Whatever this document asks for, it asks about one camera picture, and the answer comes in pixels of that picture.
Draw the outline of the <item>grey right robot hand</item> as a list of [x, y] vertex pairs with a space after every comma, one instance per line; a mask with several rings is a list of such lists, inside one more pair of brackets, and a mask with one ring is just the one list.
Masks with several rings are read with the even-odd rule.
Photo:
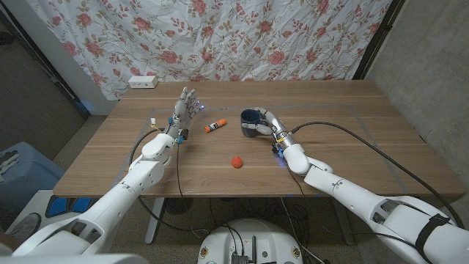
[[271, 111], [262, 107], [246, 109], [240, 114], [241, 130], [244, 136], [272, 136], [282, 149], [296, 144], [284, 123]]

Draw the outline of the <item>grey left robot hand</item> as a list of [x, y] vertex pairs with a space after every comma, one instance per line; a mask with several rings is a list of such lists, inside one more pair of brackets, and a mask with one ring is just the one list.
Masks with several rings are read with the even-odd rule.
[[196, 90], [184, 87], [174, 105], [169, 125], [165, 128], [164, 133], [173, 138], [176, 143], [186, 140], [191, 120], [203, 109], [204, 106], [198, 100]]

